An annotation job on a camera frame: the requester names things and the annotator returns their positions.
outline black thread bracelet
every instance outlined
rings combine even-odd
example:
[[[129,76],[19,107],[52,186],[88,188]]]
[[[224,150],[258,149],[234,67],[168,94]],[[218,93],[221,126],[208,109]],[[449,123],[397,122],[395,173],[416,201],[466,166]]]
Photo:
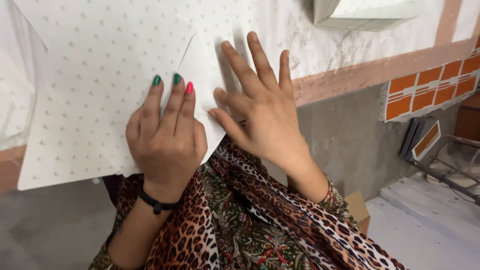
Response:
[[[160,214],[160,212],[162,210],[167,210],[168,211],[168,210],[173,210],[173,209],[177,208],[178,205],[182,201],[182,199],[180,198],[180,200],[176,203],[161,203],[161,202],[151,198],[147,193],[145,193],[143,186],[140,188],[138,197],[140,197],[140,199],[142,199],[146,204],[153,207],[153,213],[155,215]]]

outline forearm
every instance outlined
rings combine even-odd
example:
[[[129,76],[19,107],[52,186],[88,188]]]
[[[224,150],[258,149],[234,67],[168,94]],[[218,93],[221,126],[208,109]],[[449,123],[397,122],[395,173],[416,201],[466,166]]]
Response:
[[[124,269],[137,269],[144,265],[170,212],[162,211],[155,215],[150,205],[137,199],[108,246],[111,260]]]
[[[328,193],[328,179],[309,155],[284,168],[288,186],[314,203],[323,201]]]

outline leopard print fabric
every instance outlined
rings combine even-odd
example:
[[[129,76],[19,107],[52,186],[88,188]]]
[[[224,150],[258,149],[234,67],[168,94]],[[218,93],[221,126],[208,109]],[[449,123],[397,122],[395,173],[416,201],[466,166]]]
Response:
[[[288,235],[308,257],[313,269],[404,270],[355,222],[337,218],[271,178],[257,157],[225,138],[207,164],[248,203],[252,216]],[[142,179],[122,181],[114,231],[138,196]],[[212,213],[198,170],[183,194],[183,204],[172,212],[156,238],[144,269],[220,269]],[[106,264],[108,240],[90,269],[116,270]]]

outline green nail polish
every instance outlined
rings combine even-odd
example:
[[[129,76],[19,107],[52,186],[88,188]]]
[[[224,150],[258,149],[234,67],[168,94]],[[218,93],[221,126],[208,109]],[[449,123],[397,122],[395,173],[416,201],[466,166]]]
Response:
[[[179,84],[179,83],[180,83],[180,80],[181,80],[180,74],[175,73],[175,75],[173,75],[173,84],[174,84],[174,85]]]
[[[152,86],[159,85],[161,81],[162,81],[162,78],[160,78],[160,76],[158,75],[155,75],[155,78],[153,78]]]

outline finger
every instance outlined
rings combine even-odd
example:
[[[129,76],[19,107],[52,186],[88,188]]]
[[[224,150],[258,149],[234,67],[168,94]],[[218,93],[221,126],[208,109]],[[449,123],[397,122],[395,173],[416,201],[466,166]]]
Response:
[[[293,95],[292,79],[290,77],[289,51],[286,49],[280,54],[280,76],[278,85],[286,94]]]
[[[253,100],[239,92],[228,93],[221,88],[215,88],[213,95],[220,103],[233,108],[243,116],[247,116],[252,107]]]
[[[195,91],[192,82],[187,83],[185,94],[183,95],[183,104],[180,108],[175,127],[175,137],[179,139],[191,140],[193,136],[193,113],[195,111]]]
[[[258,40],[258,36],[255,32],[250,32],[247,35],[247,43],[250,52],[252,53],[253,64],[257,70],[260,81],[270,91],[279,90],[278,82],[276,81],[275,73],[268,62],[262,45]]]
[[[173,76],[173,86],[167,105],[163,111],[162,120],[160,122],[159,130],[170,135],[175,134],[175,127],[177,126],[177,117],[183,104],[183,96],[185,94],[185,81],[180,74],[175,73]]]
[[[251,98],[258,96],[259,91],[262,91],[264,87],[255,71],[248,66],[245,59],[239,55],[230,42],[224,41],[222,43],[222,51],[238,77],[243,91]]]
[[[134,144],[140,137],[140,116],[142,115],[143,107],[138,108],[132,113],[128,120],[127,127],[125,129],[125,137],[129,145]]]
[[[245,130],[223,109],[214,108],[208,114],[215,118],[233,141],[244,150],[249,150],[249,140]]]
[[[193,121],[193,144],[197,155],[203,159],[208,149],[207,135],[204,125],[197,120]]]
[[[160,123],[160,101],[163,94],[163,82],[160,76],[156,75],[152,87],[148,91],[147,98],[143,104],[140,117],[140,136],[151,138],[158,129]]]

